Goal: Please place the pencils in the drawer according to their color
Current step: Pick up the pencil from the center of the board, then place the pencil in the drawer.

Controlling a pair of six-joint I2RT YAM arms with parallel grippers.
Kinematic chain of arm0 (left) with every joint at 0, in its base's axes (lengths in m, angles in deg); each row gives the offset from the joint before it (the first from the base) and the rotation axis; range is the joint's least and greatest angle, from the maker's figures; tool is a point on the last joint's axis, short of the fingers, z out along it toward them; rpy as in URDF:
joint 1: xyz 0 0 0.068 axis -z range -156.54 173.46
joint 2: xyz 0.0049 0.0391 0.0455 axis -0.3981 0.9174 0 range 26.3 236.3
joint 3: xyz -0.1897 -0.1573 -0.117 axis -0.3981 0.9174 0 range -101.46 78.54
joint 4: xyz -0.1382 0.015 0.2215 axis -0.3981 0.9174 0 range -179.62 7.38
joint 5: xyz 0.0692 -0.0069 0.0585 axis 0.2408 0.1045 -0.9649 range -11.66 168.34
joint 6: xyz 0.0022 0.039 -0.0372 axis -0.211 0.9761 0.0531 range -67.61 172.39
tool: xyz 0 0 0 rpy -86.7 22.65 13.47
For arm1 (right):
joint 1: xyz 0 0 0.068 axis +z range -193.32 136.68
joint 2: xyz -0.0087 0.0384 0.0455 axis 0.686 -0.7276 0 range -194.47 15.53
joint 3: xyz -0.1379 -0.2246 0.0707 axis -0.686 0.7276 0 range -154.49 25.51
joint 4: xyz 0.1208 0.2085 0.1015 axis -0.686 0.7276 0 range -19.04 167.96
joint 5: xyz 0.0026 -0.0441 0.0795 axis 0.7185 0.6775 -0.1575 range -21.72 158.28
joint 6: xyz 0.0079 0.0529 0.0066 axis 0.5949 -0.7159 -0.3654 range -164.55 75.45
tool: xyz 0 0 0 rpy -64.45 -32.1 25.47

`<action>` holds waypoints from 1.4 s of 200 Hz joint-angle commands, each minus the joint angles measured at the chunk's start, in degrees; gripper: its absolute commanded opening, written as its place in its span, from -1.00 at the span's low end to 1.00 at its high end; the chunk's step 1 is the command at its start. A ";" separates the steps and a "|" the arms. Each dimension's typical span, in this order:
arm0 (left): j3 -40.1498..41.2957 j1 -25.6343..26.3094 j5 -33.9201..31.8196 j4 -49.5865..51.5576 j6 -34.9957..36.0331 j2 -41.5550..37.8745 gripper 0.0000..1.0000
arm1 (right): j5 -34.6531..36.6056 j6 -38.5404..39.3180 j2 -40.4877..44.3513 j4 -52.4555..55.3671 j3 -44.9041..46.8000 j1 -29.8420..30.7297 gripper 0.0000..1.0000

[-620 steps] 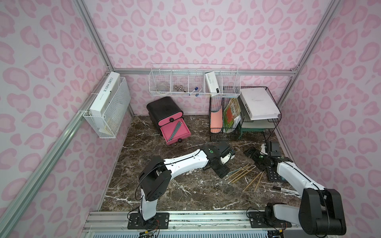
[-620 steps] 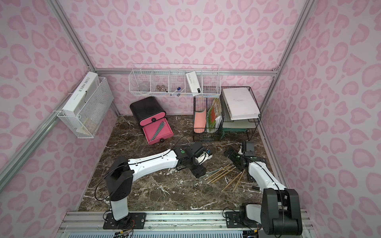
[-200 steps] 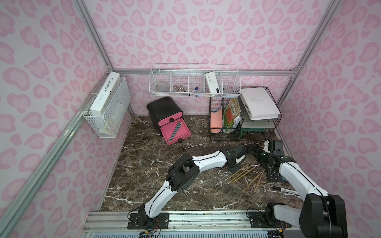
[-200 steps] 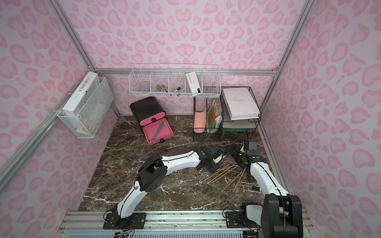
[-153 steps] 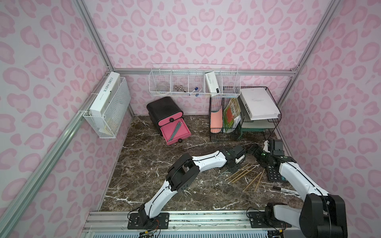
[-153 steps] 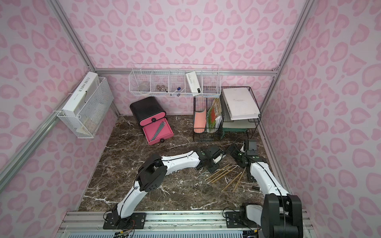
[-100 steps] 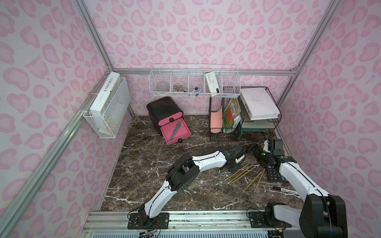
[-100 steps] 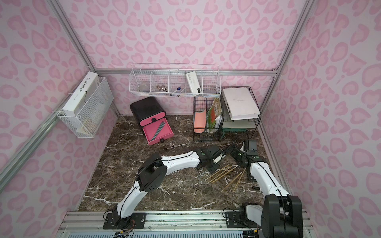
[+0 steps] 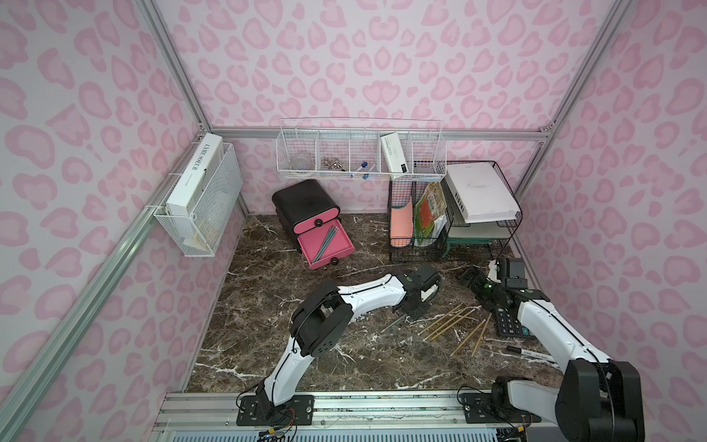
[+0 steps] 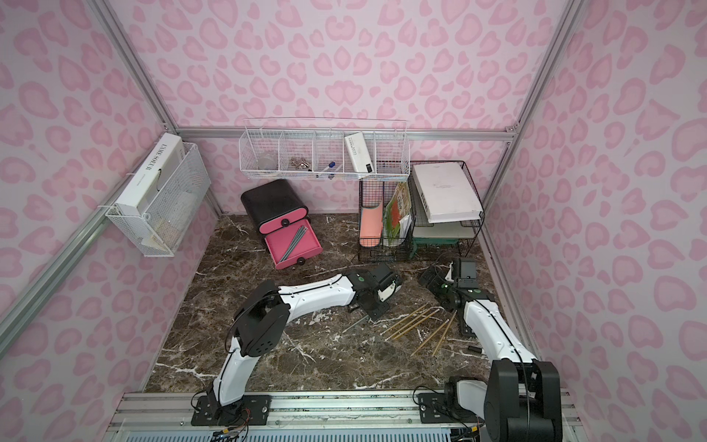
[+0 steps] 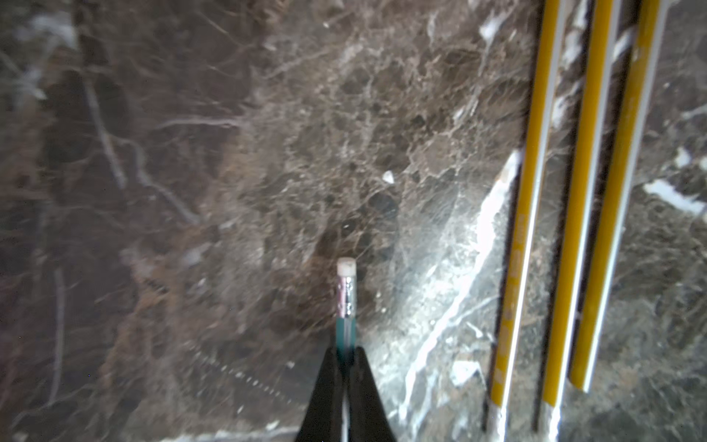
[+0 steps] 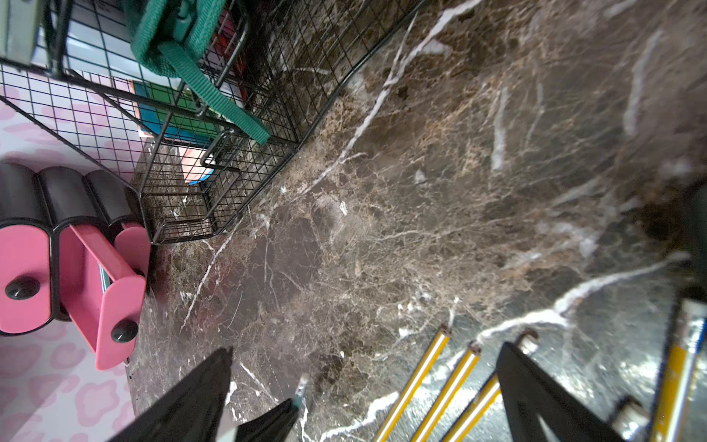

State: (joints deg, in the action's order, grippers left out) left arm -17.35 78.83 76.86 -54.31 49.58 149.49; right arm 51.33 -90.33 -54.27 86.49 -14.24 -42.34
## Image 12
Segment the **black pink drawer cabinet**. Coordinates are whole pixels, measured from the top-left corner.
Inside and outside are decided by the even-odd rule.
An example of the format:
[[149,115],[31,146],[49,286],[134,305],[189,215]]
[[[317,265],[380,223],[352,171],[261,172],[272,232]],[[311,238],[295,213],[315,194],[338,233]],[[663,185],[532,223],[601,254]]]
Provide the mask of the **black pink drawer cabinet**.
[[55,280],[61,232],[73,225],[90,225],[114,239],[123,223],[138,223],[140,215],[136,192],[105,169],[83,175],[66,167],[35,172],[20,164],[4,162],[1,165],[1,229],[13,225],[34,226],[44,230],[50,239],[52,316],[49,322],[60,311]]

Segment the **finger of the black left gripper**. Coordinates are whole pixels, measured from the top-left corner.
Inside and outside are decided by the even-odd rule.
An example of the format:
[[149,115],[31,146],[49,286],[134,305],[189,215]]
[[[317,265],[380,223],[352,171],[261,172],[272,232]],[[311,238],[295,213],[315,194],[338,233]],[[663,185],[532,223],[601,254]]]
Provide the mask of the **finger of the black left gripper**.
[[287,399],[258,418],[239,425],[235,442],[285,441],[299,418],[301,401]]

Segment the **pink top drawer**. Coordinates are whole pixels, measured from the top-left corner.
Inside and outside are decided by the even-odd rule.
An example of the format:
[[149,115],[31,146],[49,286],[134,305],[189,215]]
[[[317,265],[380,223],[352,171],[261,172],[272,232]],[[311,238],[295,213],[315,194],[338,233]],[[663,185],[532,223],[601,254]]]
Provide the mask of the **pink top drawer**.
[[30,333],[52,316],[50,239],[41,228],[1,229],[1,332]]

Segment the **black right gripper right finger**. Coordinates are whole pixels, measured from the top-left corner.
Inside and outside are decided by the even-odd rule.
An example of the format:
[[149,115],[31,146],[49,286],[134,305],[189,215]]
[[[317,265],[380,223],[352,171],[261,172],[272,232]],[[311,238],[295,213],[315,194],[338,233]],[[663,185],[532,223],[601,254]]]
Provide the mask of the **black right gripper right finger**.
[[514,441],[545,441],[543,425],[560,441],[622,439],[514,344],[502,346],[496,374]]

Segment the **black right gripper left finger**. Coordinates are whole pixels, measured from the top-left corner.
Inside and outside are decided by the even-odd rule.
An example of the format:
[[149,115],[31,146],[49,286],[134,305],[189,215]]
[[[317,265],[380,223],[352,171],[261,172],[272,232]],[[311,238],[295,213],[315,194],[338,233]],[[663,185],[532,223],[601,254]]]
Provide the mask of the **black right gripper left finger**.
[[233,349],[219,348],[113,441],[215,441],[229,390]]

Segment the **pink bottom drawer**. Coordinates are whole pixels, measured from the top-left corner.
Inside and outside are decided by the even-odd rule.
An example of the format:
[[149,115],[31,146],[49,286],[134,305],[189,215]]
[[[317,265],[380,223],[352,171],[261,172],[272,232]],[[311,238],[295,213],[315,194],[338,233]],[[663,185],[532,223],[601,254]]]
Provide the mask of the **pink bottom drawer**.
[[127,222],[114,240],[114,248],[134,269],[136,274],[148,276],[152,244],[147,230],[140,224]]

